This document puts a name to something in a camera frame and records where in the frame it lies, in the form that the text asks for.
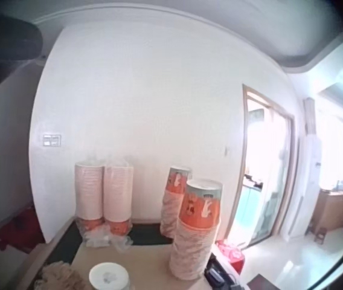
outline window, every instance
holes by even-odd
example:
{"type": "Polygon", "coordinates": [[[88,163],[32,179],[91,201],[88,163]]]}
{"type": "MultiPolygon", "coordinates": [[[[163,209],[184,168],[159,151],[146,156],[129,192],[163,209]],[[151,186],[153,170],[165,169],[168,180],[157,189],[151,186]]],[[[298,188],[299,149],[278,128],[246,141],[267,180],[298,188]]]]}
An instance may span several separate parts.
{"type": "Polygon", "coordinates": [[[316,134],[322,141],[319,186],[331,190],[343,181],[343,119],[317,111],[316,134]]]}

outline doorway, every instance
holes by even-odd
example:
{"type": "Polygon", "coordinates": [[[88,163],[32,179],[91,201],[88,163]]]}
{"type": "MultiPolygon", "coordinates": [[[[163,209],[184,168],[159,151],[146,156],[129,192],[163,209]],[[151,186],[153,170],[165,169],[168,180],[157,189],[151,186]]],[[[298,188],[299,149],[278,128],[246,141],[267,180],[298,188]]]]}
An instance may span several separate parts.
{"type": "Polygon", "coordinates": [[[228,239],[240,247],[272,234],[288,192],[292,161],[292,117],[284,109],[244,86],[245,148],[242,184],[228,239]]]}

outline black cable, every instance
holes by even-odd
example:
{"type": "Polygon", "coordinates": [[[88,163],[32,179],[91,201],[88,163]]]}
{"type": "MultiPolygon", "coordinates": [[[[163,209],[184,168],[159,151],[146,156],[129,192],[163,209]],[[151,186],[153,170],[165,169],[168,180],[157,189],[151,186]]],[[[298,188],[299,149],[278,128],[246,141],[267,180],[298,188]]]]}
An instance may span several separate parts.
{"type": "Polygon", "coordinates": [[[325,279],[327,279],[331,274],[335,272],[341,265],[343,264],[343,256],[336,262],[336,264],[320,278],[314,285],[312,285],[310,288],[307,290],[314,290],[316,287],[318,287],[325,279]]]}

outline wooden cabinet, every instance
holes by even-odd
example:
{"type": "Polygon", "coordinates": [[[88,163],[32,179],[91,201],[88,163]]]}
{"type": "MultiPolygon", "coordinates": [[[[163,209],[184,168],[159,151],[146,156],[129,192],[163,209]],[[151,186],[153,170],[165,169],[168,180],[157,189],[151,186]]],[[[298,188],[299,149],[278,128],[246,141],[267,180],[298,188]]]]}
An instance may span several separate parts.
{"type": "Polygon", "coordinates": [[[343,192],[320,192],[312,216],[312,232],[343,227],[343,192]]]}

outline door frame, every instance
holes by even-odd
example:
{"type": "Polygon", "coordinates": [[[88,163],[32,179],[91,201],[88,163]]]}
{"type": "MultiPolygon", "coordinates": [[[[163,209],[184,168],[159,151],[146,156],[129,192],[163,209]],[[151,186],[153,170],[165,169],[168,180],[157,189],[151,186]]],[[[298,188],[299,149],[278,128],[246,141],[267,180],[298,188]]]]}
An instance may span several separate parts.
{"type": "Polygon", "coordinates": [[[237,207],[239,206],[239,201],[242,193],[243,188],[243,179],[245,174],[245,162],[246,162],[246,147],[248,143],[248,137],[247,137],[247,131],[248,131],[248,99],[253,100],[254,102],[257,102],[261,104],[262,106],[266,108],[272,108],[276,112],[278,112],[280,115],[285,117],[289,120],[289,126],[290,126],[290,156],[289,156],[289,168],[287,171],[287,179],[286,184],[284,186],[284,193],[283,197],[280,201],[280,207],[279,211],[277,213],[277,216],[275,218],[274,226],[272,227],[271,232],[269,233],[269,236],[265,239],[271,237],[272,235],[276,235],[279,233],[284,218],[286,216],[289,202],[292,197],[293,187],[295,184],[295,175],[294,171],[297,167],[298,160],[295,160],[295,118],[293,115],[289,114],[282,106],[277,104],[276,102],[272,101],[270,98],[267,98],[265,95],[259,93],[258,91],[246,86],[243,84],[243,107],[244,107],[244,125],[243,125],[243,147],[242,147],[242,160],[241,160],[241,166],[240,166],[240,174],[239,174],[239,182],[237,184],[237,190],[236,190],[236,196],[234,199],[233,207],[231,216],[228,222],[228,226],[226,228],[225,232],[225,238],[228,238],[229,233],[231,232],[231,228],[233,226],[234,218],[236,216],[237,207]],[[254,94],[258,97],[258,99],[254,99],[253,97],[250,97],[248,93],[254,94]]]}

